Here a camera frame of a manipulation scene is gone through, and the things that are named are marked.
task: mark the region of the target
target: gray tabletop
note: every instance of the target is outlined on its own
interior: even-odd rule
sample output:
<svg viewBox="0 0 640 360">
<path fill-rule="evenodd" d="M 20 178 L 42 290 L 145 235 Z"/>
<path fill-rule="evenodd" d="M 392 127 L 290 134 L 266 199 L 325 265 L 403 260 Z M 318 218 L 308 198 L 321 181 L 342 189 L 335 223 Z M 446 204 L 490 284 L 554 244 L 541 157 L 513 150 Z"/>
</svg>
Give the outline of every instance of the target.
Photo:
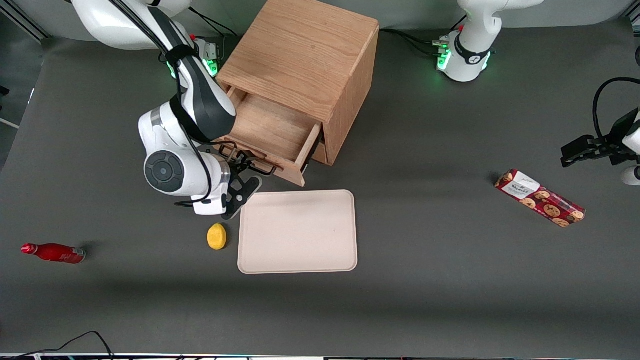
<svg viewBox="0 0 640 360">
<path fill-rule="evenodd" d="M 213 251 L 205 234 L 220 218 L 176 208 L 143 177 L 138 117 L 175 90 L 157 52 L 47 43 L 0 183 L 0 350 L 94 329 L 115 352 L 637 359 L 640 188 L 607 160 L 559 160 L 593 132 L 598 86 L 640 75 L 630 25 L 507 29 L 495 46 L 486 72 L 459 84 L 382 34 L 335 166 L 312 163 L 305 189 L 272 177 L 261 190 L 353 192 L 358 266 L 244 275 L 238 218 Z M 633 86 L 602 96 L 605 130 L 637 106 Z M 561 229 L 494 189 L 510 168 L 586 219 Z M 27 241 L 90 256 L 46 263 L 20 253 Z"/>
</svg>

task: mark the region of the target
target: wooden box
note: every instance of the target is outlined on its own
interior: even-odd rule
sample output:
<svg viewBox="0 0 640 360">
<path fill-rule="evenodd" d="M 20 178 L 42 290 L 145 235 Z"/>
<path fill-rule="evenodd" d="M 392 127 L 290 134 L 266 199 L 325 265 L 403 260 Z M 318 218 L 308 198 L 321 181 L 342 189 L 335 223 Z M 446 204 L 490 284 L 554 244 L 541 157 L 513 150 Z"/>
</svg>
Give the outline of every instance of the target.
<svg viewBox="0 0 640 360">
<path fill-rule="evenodd" d="M 378 21 L 315 0 L 269 0 L 218 74 L 236 106 L 231 140 L 304 186 L 333 165 L 371 88 Z"/>
</svg>

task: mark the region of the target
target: plastic tray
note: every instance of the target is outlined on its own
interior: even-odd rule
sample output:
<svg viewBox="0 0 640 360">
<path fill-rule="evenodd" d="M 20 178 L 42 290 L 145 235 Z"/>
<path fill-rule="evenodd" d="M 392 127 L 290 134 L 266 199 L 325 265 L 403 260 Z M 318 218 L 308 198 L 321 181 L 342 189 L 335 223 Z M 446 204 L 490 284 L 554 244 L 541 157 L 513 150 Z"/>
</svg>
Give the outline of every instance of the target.
<svg viewBox="0 0 640 360">
<path fill-rule="evenodd" d="M 346 272 L 357 264 L 348 190 L 257 193 L 242 209 L 238 269 L 245 274 Z"/>
</svg>

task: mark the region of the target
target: cable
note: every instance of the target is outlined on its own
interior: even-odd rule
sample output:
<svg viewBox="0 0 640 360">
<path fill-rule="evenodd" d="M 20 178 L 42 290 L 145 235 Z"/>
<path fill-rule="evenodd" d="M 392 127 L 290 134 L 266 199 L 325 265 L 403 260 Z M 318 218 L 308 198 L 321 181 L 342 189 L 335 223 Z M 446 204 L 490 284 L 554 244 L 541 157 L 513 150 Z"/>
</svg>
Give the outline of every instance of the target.
<svg viewBox="0 0 640 360">
<path fill-rule="evenodd" d="M 177 86 L 177 97 L 178 97 L 178 103 L 180 104 L 180 106 L 182 106 L 182 87 L 180 86 L 180 72 L 178 71 L 178 66 L 179 66 L 179 62 L 175 64 L 175 83 Z M 179 206 L 181 208 L 192 208 L 193 204 L 195 204 L 196 202 L 202 202 L 203 200 L 206 200 L 209 195 L 211 195 L 211 191 L 213 190 L 211 187 L 211 173 L 209 172 L 209 167 L 207 166 L 207 164 L 204 162 L 204 159 L 202 158 L 202 155 L 200 154 L 200 151 L 198 151 L 198 148 L 196 148 L 195 145 L 193 145 L 193 141 L 191 140 L 191 137 L 189 136 L 189 134 L 187 133 L 187 131 L 184 129 L 184 126 L 182 126 L 182 124 L 178 121 L 178 123 L 180 124 L 180 128 L 182 128 L 182 132 L 184 132 L 184 134 L 186 135 L 187 141 L 189 142 L 189 145 L 191 146 L 191 148 L 193 149 L 193 151 L 196 153 L 196 156 L 198 157 L 198 161 L 200 162 L 200 164 L 202 165 L 202 168 L 204 169 L 205 174 L 207 175 L 207 195 L 204 195 L 204 197 L 202 197 L 201 199 L 198 200 L 185 200 L 185 201 L 177 201 L 174 202 L 173 205 Z"/>
<path fill-rule="evenodd" d="M 417 38 L 413 35 L 409 35 L 407 33 L 405 33 L 404 31 L 400 31 L 400 30 L 396 30 L 396 29 L 380 29 L 380 31 L 382 31 L 383 33 L 391 33 L 391 34 L 398 34 L 403 38 L 408 38 L 409 40 L 413 40 L 417 43 L 420 44 L 426 44 L 426 45 L 431 45 L 430 41 L 427 40 L 423 40 L 421 38 Z"/>
<path fill-rule="evenodd" d="M 214 19 L 212 19 L 212 18 L 210 18 L 210 17 L 207 17 L 207 16 L 205 16 L 205 15 L 202 15 L 201 13 L 199 13 L 199 12 L 198 12 L 197 10 L 195 10 L 194 8 L 189 7 L 189 11 L 191 11 L 192 13 L 194 13 L 194 14 L 198 15 L 199 17 L 201 17 L 201 18 L 203 18 L 203 19 L 207 19 L 207 20 L 209 20 L 209 21 L 213 22 L 213 23 L 214 23 L 214 24 L 216 24 L 216 25 L 222 26 L 223 28 L 225 28 L 225 29 L 229 30 L 229 31 L 231 32 L 231 34 L 233 34 L 234 36 L 238 36 L 238 34 L 237 34 L 235 31 L 233 31 L 233 30 L 231 30 L 230 28 L 228 28 L 228 27 L 224 26 L 223 24 L 220 24 L 219 22 L 215 21 Z"/>
<path fill-rule="evenodd" d="M 59 348 L 45 348 L 45 349 L 42 349 L 42 350 L 32 351 L 32 352 L 28 352 L 26 354 L 13 356 L 11 359 L 18 359 L 20 357 L 30 356 L 30 355 L 37 354 L 37 353 L 40 353 L 40 352 L 56 352 L 56 351 L 60 351 L 60 350 L 64 349 L 67 345 L 69 345 L 72 342 L 74 342 L 75 340 L 78 340 L 79 338 L 82 338 L 83 336 L 86 336 L 86 335 L 89 335 L 89 334 L 96 334 L 96 336 L 98 336 L 98 338 L 100 338 L 100 341 L 102 342 L 102 344 L 104 345 L 104 348 L 107 350 L 107 353 L 109 354 L 110 360 L 113 360 L 113 357 L 115 356 L 115 354 L 111 351 L 111 348 L 109 348 L 109 345 L 107 344 L 106 341 L 104 341 L 104 338 L 102 338 L 100 333 L 95 331 L 95 330 L 87 331 L 86 333 L 67 341 L 64 345 L 62 345 Z"/>
<path fill-rule="evenodd" d="M 222 55 L 220 56 L 220 61 L 223 61 L 225 59 L 226 54 L 226 50 L 225 50 L 225 45 L 227 44 L 227 37 L 222 37 Z"/>
<path fill-rule="evenodd" d="M 162 41 L 154 34 L 154 32 L 145 24 L 138 14 L 133 12 L 122 0 L 109 0 L 120 12 L 122 12 L 131 22 L 133 22 L 148 38 L 151 40 L 163 54 L 167 54 L 169 50 L 164 46 Z"/>
<path fill-rule="evenodd" d="M 396 30 L 396 29 L 380 29 L 380 31 L 382 31 L 384 33 L 391 33 L 391 34 L 400 35 L 400 37 L 404 41 L 406 41 L 409 45 L 411 45 L 414 49 L 418 50 L 422 54 L 429 55 L 429 56 L 432 56 L 432 55 L 436 54 L 436 53 L 432 53 L 430 51 L 426 51 L 424 49 L 421 49 L 418 45 L 413 43 L 413 42 L 417 42 L 417 43 L 420 43 L 420 44 L 431 45 L 431 42 L 428 42 L 427 40 L 423 40 L 423 39 L 411 36 L 411 35 L 403 32 L 403 31 L 399 31 L 399 30 Z"/>
<path fill-rule="evenodd" d="M 596 91 L 596 95 L 593 97 L 593 127 L 596 129 L 596 135 L 598 135 L 599 139 L 603 139 L 602 131 L 600 130 L 600 121 L 598 120 L 598 101 L 600 100 L 600 94 L 602 94 L 602 90 L 604 90 L 607 85 L 611 83 L 615 83 L 617 81 L 626 81 L 627 83 L 634 83 L 640 85 L 640 79 L 634 78 L 613 78 L 605 81 L 604 84 L 600 85 L 598 91 Z"/>
<path fill-rule="evenodd" d="M 211 28 L 213 28 L 213 30 L 215 30 L 218 34 L 220 34 L 220 36 L 222 38 L 225 38 L 225 34 L 222 33 L 222 31 L 220 31 L 218 28 L 216 28 L 216 26 L 214 26 L 213 24 L 211 24 L 207 19 L 201 17 L 201 19 L 207 23 L 207 25 L 209 25 Z"/>
<path fill-rule="evenodd" d="M 462 17 L 462 19 L 460 19 L 454 26 L 451 27 L 451 31 L 454 31 L 458 25 L 460 25 L 461 22 L 463 22 L 465 19 L 467 18 L 467 14 L 465 14 L 465 16 Z"/>
</svg>

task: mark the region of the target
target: green led light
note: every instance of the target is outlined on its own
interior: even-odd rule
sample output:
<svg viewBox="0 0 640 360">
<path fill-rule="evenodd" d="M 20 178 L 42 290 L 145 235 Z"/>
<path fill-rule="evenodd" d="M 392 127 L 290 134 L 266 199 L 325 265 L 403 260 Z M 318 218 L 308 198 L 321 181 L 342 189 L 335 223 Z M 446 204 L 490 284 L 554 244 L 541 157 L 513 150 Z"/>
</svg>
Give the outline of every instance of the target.
<svg viewBox="0 0 640 360">
<path fill-rule="evenodd" d="M 491 51 L 486 55 L 486 60 L 484 61 L 484 65 L 482 65 L 482 69 L 486 69 L 486 64 L 489 62 L 489 57 L 491 57 Z"/>
<path fill-rule="evenodd" d="M 209 71 L 209 75 L 212 78 L 218 73 L 218 62 L 216 60 L 202 59 L 202 65 Z"/>
<path fill-rule="evenodd" d="M 447 64 L 449 64 L 449 59 L 451 58 L 451 50 L 446 50 L 444 54 L 440 55 L 440 59 L 438 60 L 438 68 L 442 71 L 447 68 Z"/>
<path fill-rule="evenodd" d="M 168 66 L 169 70 L 171 70 L 171 77 L 175 79 L 175 71 L 173 71 L 173 67 L 169 65 L 169 62 L 166 62 L 166 66 Z"/>
</svg>

